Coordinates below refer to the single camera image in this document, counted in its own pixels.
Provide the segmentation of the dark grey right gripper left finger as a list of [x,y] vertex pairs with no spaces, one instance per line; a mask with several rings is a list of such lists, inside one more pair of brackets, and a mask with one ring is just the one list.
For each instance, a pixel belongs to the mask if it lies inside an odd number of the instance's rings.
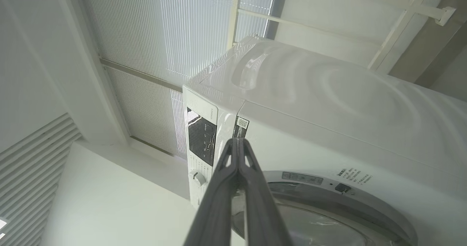
[[229,139],[186,236],[185,246],[230,246],[231,204],[236,189],[237,138]]

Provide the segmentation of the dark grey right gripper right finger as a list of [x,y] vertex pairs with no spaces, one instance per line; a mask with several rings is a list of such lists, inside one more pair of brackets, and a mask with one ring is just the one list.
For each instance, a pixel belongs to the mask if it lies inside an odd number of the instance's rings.
[[268,188],[250,143],[239,139],[239,181],[245,191],[244,235],[247,246],[292,246],[292,240]]

